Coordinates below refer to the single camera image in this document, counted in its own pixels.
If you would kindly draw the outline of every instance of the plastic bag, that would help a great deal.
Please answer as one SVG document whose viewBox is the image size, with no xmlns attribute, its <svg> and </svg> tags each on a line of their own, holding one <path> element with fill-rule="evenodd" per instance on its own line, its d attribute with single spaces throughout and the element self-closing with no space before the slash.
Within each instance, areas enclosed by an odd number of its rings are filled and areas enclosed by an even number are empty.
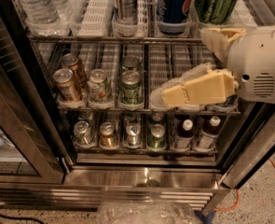
<svg viewBox="0 0 275 224">
<path fill-rule="evenodd" d="M 98 209 L 99 224 L 200 224 L 188 204 L 163 202 L 105 202 Z"/>
</svg>

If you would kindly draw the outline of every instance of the bottle label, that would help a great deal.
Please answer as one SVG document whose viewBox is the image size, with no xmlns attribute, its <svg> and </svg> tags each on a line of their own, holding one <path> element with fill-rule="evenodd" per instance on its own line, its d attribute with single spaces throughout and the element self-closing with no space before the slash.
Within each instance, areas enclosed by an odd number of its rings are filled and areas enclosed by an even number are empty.
<svg viewBox="0 0 275 224">
<path fill-rule="evenodd" d="M 199 134 L 198 146 L 203 148 L 210 148 L 213 140 L 216 138 L 216 135 L 209 135 L 203 131 Z"/>
<path fill-rule="evenodd" d="M 191 139 L 179 139 L 175 144 L 175 148 L 189 148 Z"/>
</svg>

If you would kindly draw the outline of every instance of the beer can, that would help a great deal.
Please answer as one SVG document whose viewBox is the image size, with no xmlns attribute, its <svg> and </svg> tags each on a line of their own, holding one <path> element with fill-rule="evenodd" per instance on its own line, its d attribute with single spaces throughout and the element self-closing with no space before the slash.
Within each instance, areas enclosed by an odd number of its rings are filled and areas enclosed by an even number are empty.
<svg viewBox="0 0 275 224">
<path fill-rule="evenodd" d="M 125 71 L 139 71 L 140 62 L 137 57 L 126 56 L 121 61 L 121 73 Z"/>
<path fill-rule="evenodd" d="M 165 143 L 165 127 L 161 124 L 155 124 L 150 128 L 150 135 L 147 146 L 150 149 L 163 149 L 166 147 Z"/>
<path fill-rule="evenodd" d="M 121 75 L 120 101 L 126 105 L 141 103 L 142 87 L 140 74 L 136 71 L 125 71 Z"/>
<path fill-rule="evenodd" d="M 82 100 L 82 93 L 72 70 L 59 69 L 54 73 L 53 79 L 64 101 Z"/>
<path fill-rule="evenodd" d="M 89 96 L 93 102 L 106 103 L 112 100 L 110 78 L 102 69 L 94 69 L 89 77 Z"/>
<path fill-rule="evenodd" d="M 237 0 L 204 0 L 198 10 L 199 20 L 203 23 L 225 25 L 236 5 Z"/>
<path fill-rule="evenodd" d="M 105 122 L 100 126 L 100 143 L 103 148 L 113 149 L 118 147 L 118 139 L 115 125 Z"/>
<path fill-rule="evenodd" d="M 191 2 L 192 0 L 158 0 L 157 21 L 159 30 L 166 35 L 183 33 Z"/>
<path fill-rule="evenodd" d="M 76 143 L 80 147 L 86 147 L 94 142 L 93 131 L 86 121 L 79 121 L 74 126 L 74 135 L 76 136 Z"/>
<path fill-rule="evenodd" d="M 137 25 L 137 0 L 115 0 L 115 20 L 117 23 Z"/>
<path fill-rule="evenodd" d="M 141 125 L 138 123 L 132 123 L 127 126 L 126 133 L 127 133 L 127 142 L 130 148 L 137 148 L 140 145 L 141 138 Z"/>
<path fill-rule="evenodd" d="M 80 58 L 74 56 L 71 53 L 65 54 L 61 58 L 61 65 L 64 68 L 69 68 L 74 72 L 74 75 L 78 81 L 80 89 L 83 91 L 87 86 L 87 75 L 84 71 L 84 67 Z"/>
</svg>

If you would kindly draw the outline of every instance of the white bottle label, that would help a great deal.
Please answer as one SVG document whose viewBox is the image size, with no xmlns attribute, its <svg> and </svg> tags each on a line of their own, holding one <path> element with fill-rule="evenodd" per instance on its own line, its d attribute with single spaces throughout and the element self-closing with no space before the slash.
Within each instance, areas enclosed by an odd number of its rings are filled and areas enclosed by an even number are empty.
<svg viewBox="0 0 275 224">
<path fill-rule="evenodd" d="M 210 148 L 215 138 L 216 138 L 216 135 L 210 135 L 201 131 L 198 139 L 198 146 L 203 148 Z"/>
</svg>

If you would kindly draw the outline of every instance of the can lid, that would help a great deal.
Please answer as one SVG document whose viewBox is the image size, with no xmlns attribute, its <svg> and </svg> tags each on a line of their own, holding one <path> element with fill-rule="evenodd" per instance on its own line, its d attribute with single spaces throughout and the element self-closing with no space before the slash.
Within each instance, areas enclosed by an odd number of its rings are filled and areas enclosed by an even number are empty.
<svg viewBox="0 0 275 224">
<path fill-rule="evenodd" d="M 102 135 L 110 135 L 115 131 L 115 126 L 111 122 L 105 122 L 100 127 L 100 133 Z"/>
<path fill-rule="evenodd" d="M 122 65 L 129 69 L 138 68 L 139 67 L 139 59 L 134 56 L 125 56 L 122 59 Z"/>
<path fill-rule="evenodd" d="M 217 116 L 213 116 L 210 120 L 210 123 L 212 124 L 212 126 L 218 126 L 220 124 L 220 122 L 221 122 L 221 120 Z"/>
<path fill-rule="evenodd" d="M 193 122 L 190 119 L 186 119 L 183 123 L 183 128 L 187 131 L 191 130 L 193 127 Z"/>
<path fill-rule="evenodd" d="M 53 79 L 57 83 L 65 83 L 68 82 L 73 76 L 73 71 L 67 68 L 57 70 L 54 75 Z"/>
<path fill-rule="evenodd" d="M 76 56 L 74 56 L 71 53 L 65 54 L 61 58 L 62 66 L 71 66 L 71 65 L 78 63 L 78 61 L 79 61 L 79 58 L 77 58 Z"/>
<path fill-rule="evenodd" d="M 127 126 L 126 132 L 129 136 L 137 136 L 141 131 L 141 126 L 139 123 L 132 123 Z"/>
<path fill-rule="evenodd" d="M 107 78 L 107 73 L 102 69 L 94 69 L 90 72 L 89 81 L 93 83 L 101 83 Z"/>
<path fill-rule="evenodd" d="M 154 137 L 160 138 L 165 135 L 165 128 L 161 124 L 155 124 L 151 127 L 150 132 Z"/>
<path fill-rule="evenodd" d="M 163 120 L 164 117 L 165 117 L 164 113 L 153 113 L 151 115 L 152 120 L 155 122 L 159 122 L 159 121 Z"/>
<path fill-rule="evenodd" d="M 121 74 L 121 81 L 126 85 L 134 85 L 140 81 L 140 75 L 137 71 L 125 71 Z"/>
<path fill-rule="evenodd" d="M 74 134 L 79 135 L 79 134 L 84 134 L 84 133 L 90 133 L 91 132 L 91 127 L 86 121 L 79 121 L 75 126 L 74 126 Z"/>
</svg>

